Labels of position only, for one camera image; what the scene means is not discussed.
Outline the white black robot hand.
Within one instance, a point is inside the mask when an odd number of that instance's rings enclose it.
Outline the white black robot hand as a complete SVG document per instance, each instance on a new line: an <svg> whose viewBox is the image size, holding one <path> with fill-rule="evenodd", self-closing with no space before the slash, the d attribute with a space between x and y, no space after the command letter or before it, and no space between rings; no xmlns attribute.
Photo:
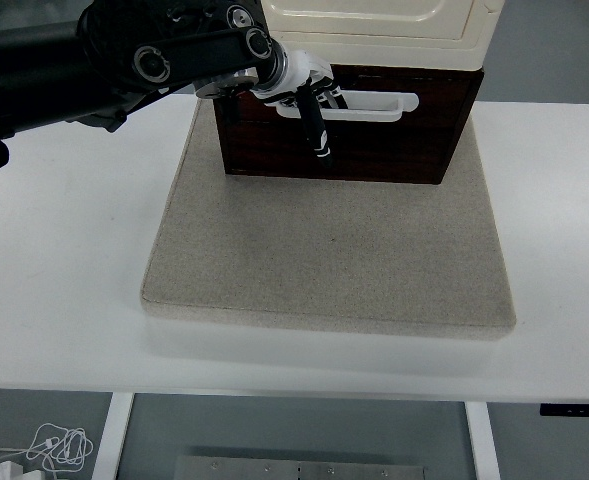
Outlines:
<svg viewBox="0 0 589 480"><path fill-rule="evenodd" d="M272 76L251 91L265 105L295 107L310 147L320 164L329 168L334 160L321 108L348 108L331 65L307 51L285 47L276 59Z"/></svg>

